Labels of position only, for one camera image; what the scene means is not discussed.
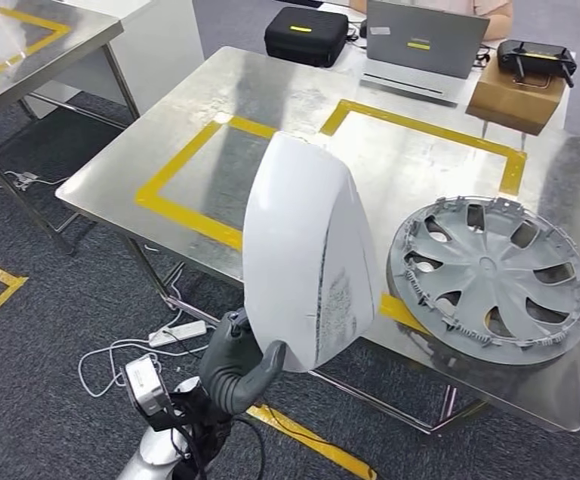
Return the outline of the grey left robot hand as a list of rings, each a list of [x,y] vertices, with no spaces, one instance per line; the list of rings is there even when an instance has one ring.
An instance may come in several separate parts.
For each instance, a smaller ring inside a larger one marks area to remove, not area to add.
[[[199,376],[221,410],[237,415],[248,410],[282,370],[287,345],[273,341],[261,350],[243,308],[226,313],[202,357]]]

